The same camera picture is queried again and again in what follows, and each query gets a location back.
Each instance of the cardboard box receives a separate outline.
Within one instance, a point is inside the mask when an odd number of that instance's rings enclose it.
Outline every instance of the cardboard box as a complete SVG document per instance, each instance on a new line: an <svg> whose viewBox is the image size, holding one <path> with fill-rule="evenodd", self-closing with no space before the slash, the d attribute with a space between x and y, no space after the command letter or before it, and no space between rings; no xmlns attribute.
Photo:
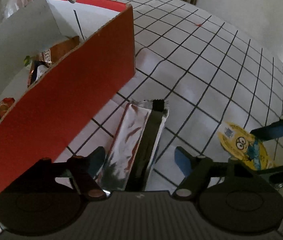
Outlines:
<svg viewBox="0 0 283 240"><path fill-rule="evenodd" d="M76 35L83 43L23 95L10 94L24 80L25 56ZM4 21L0 100L22 96L0 123L0 192L38 159L56 159L134 73L131 5L34 0Z"/></svg>

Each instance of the table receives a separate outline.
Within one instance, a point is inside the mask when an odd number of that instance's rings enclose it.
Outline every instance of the table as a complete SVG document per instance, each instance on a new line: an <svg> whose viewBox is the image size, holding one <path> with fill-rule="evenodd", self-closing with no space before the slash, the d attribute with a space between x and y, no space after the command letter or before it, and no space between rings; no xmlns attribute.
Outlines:
<svg viewBox="0 0 283 240"><path fill-rule="evenodd" d="M166 98L170 113L147 190L173 192L184 178L176 146L227 162L216 131L224 121L247 131L283 113L283 64L236 27L180 0L115 0L134 13L136 75L56 160L109 150L128 101ZM283 138L264 143L283 165ZM221 178L212 178L211 185ZM283 222L279 228L283 234Z"/></svg>

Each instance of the silver wrapper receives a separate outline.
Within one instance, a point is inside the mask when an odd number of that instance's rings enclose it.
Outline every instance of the silver wrapper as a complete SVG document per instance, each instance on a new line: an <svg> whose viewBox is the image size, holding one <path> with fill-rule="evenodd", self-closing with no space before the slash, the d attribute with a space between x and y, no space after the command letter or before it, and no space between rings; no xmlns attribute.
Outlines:
<svg viewBox="0 0 283 240"><path fill-rule="evenodd" d="M98 183L102 189L144 190L168 117L165 100L127 104Z"/></svg>

